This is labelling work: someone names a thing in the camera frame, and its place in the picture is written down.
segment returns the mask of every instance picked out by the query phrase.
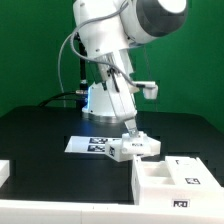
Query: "black sticker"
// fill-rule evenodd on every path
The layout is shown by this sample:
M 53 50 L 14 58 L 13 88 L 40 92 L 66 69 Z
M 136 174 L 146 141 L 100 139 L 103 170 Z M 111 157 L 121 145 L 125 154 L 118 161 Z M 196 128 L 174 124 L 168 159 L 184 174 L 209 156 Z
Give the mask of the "black sticker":
M 109 155 L 111 155 L 113 157 L 115 156 L 115 149 L 113 147 L 110 147 Z
M 107 138 L 90 138 L 89 143 L 92 144 L 105 144 L 108 141 Z
M 89 145 L 88 146 L 89 152 L 105 152 L 105 146 L 101 145 Z
M 197 178 L 185 178 L 188 184 L 201 184 Z
M 142 143 L 132 143 L 132 146 L 134 146 L 134 147 L 142 147 L 143 144 Z
M 189 205 L 190 205 L 189 200 L 174 200 L 173 201 L 173 207 L 187 208 L 189 207 Z

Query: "black cable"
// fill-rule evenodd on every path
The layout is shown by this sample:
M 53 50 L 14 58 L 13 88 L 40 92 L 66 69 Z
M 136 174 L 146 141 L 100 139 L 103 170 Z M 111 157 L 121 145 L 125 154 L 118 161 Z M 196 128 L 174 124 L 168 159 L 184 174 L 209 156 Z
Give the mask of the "black cable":
M 52 96 L 50 97 L 49 99 L 47 100 L 44 100 L 42 101 L 41 103 L 38 104 L 39 107 L 44 107 L 46 106 L 48 103 L 50 103 L 51 101 L 54 101 L 54 100 L 64 100 L 64 99 L 58 99 L 60 97 L 63 97 L 63 96 L 68 96 L 68 95 L 75 95 L 75 96 L 78 96 L 77 93 L 75 91 L 71 91 L 71 92 L 65 92 L 65 93 L 60 93 L 60 94 L 57 94 L 55 96 Z M 83 95 L 83 97 L 80 97 L 78 96 L 79 99 L 74 99 L 74 100 L 85 100 L 85 95 Z
M 53 99 L 52 101 L 61 101 L 61 100 L 64 100 L 63 99 Z M 68 101 L 79 101 L 79 100 L 83 100 L 83 98 L 80 98 L 80 99 L 75 99 L 75 98 L 65 98 L 65 100 L 68 100 Z

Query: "label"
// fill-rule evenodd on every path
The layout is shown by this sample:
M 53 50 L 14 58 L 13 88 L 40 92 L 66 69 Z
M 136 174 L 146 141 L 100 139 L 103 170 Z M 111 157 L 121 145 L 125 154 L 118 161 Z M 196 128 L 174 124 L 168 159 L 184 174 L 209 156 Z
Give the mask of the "label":
M 197 178 L 185 178 L 188 184 L 201 184 Z
M 115 156 L 115 149 L 113 147 L 110 147 L 109 155 L 111 155 L 113 157 Z
M 173 207 L 188 208 L 190 207 L 190 200 L 173 200 Z
M 143 144 L 142 143 L 132 143 L 133 147 L 142 147 Z

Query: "white block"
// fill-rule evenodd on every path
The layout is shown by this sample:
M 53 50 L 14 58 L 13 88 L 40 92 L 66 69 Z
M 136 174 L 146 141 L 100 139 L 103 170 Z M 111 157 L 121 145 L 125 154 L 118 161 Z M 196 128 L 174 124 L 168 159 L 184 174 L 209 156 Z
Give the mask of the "white block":
M 137 205 L 224 209 L 224 189 L 198 158 L 166 157 L 165 162 L 142 162 L 134 156 L 132 190 Z
M 195 211 L 133 205 L 93 206 L 82 211 L 82 224 L 223 224 L 222 210 Z
M 81 224 L 80 204 L 0 200 L 1 224 Z
M 105 144 L 105 155 L 117 162 L 132 160 L 133 155 L 122 153 L 122 140 L 109 141 Z
M 0 187 L 9 177 L 9 161 L 0 160 Z
M 144 154 L 154 156 L 160 154 L 161 142 L 150 138 L 142 131 L 139 131 L 137 138 L 131 138 L 129 134 L 122 135 L 122 152 L 126 154 Z

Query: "black table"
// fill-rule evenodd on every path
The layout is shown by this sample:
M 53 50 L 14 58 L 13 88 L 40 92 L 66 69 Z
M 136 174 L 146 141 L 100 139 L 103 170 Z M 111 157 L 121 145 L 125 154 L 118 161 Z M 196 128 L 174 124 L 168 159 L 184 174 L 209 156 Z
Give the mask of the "black table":
M 200 157 L 224 186 L 224 135 L 197 115 L 138 112 L 138 128 L 161 141 L 161 154 Z M 81 118 L 72 108 L 18 107 L 0 118 L 0 159 L 11 175 L 0 199 L 132 204 L 131 162 L 68 154 L 70 136 L 119 138 L 124 125 Z

